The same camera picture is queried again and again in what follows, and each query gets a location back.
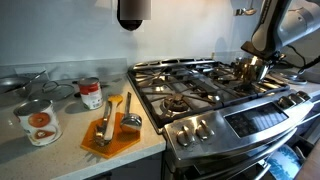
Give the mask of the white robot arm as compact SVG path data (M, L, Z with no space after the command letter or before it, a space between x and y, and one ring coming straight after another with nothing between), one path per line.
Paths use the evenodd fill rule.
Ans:
M319 28L318 1L264 0L251 40L241 49L265 62L276 62L283 47Z

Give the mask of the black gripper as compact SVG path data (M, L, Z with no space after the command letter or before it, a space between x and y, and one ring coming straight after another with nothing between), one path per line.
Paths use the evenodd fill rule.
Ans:
M263 61L263 64L268 68L272 69L276 64L286 58L286 55L280 51L276 51L271 55L263 55L260 59Z

